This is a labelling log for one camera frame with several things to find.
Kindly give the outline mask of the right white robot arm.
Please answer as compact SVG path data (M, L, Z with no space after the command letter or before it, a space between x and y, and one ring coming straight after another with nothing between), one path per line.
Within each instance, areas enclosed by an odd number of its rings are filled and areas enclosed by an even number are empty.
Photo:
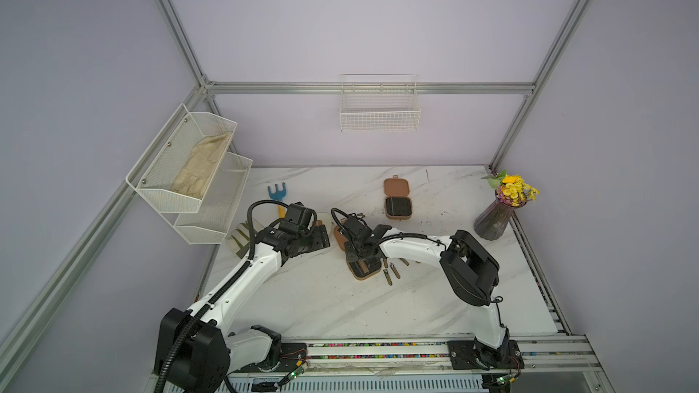
M502 321L502 299L493 295L500 265L471 233L458 230L438 237L389 225L372 229L360 215L336 207L331 217L346 238L345 253L352 261L404 258L441 269L456 297L473 307L470 331L475 349L497 360L502 357L510 334Z

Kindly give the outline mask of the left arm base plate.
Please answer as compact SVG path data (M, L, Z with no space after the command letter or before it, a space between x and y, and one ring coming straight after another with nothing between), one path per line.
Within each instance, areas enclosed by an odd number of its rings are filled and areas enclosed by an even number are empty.
M280 352L275 358L269 357L258 363L259 372L291 372L298 362L304 362L308 355L308 346L302 342L282 342Z

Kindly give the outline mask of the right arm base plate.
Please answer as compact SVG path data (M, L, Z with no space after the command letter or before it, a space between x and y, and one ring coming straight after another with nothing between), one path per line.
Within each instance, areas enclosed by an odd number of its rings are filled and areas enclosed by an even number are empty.
M451 367L454 370L494 370L524 368L524 359L518 343L504 340L493 349L478 340L453 340L447 343Z

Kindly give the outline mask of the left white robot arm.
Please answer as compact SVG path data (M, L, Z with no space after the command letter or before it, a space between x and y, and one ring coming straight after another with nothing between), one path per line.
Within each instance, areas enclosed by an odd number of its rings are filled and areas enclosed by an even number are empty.
M261 231L249 230L249 251L214 289L188 309L171 309L158 328L154 391L171 384L185 392L214 392L231 371L277 360L278 335L253 327L235 335L232 323L261 285L291 258L329 247L315 210L297 202Z

